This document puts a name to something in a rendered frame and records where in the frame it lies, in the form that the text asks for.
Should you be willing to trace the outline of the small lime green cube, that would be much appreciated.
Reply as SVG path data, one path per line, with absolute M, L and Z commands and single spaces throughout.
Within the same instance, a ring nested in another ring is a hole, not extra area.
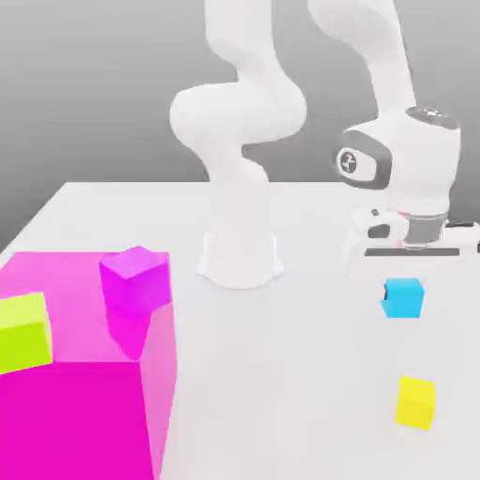
M 0 299 L 0 374 L 53 362 L 52 327 L 44 295 Z

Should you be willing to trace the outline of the small yellow cube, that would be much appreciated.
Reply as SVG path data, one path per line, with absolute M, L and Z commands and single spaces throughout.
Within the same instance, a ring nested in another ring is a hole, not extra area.
M 396 422 L 400 425 L 430 430 L 436 410 L 435 383 L 401 377 L 396 409 Z

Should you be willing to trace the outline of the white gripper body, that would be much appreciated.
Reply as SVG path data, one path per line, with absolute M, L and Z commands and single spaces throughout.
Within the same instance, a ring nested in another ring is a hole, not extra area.
M 360 259 L 364 275 L 427 275 L 462 263 L 456 247 L 406 249 L 404 247 L 368 247 Z

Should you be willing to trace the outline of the small purple cube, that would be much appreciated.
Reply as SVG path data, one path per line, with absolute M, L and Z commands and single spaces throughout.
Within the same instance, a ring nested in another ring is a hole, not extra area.
M 146 315 L 172 301 L 168 252 L 136 246 L 108 253 L 99 272 L 106 306 L 124 316 Z

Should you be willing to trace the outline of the large magenta box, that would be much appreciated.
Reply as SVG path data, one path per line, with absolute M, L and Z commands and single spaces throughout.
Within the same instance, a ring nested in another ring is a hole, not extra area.
M 107 252 L 18 252 L 0 299 L 42 293 L 52 363 L 0 374 L 0 480 L 160 480 L 177 378 L 172 301 L 105 304 Z

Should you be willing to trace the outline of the small cyan cube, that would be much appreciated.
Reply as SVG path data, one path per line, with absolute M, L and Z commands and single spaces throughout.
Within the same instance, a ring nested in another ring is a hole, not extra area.
M 381 301 L 387 318 L 419 318 L 425 290 L 417 278 L 388 278 Z

